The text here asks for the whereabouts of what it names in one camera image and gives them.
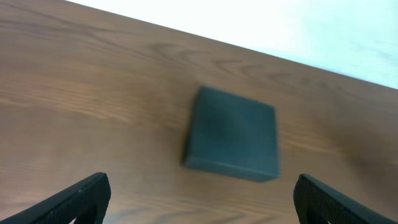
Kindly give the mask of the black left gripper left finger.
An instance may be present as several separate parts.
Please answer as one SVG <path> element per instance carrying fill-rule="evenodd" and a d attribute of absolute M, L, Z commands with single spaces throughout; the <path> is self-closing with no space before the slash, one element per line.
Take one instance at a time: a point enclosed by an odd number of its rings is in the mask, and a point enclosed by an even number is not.
<path fill-rule="evenodd" d="M 97 172 L 1 224 L 102 224 L 110 198 L 108 176 Z"/>

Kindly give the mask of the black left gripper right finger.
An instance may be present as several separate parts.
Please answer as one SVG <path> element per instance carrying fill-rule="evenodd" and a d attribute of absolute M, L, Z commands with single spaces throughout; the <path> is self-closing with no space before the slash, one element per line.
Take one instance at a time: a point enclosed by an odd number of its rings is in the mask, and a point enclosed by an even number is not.
<path fill-rule="evenodd" d="M 397 224 L 308 174 L 294 188 L 300 224 Z"/>

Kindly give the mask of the dark green box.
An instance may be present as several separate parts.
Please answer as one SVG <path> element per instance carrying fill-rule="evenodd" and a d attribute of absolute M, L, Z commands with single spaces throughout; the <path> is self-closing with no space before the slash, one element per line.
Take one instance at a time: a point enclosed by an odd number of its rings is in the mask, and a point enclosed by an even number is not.
<path fill-rule="evenodd" d="M 185 167 L 266 182 L 280 176 L 273 106 L 202 87 L 193 102 Z"/>

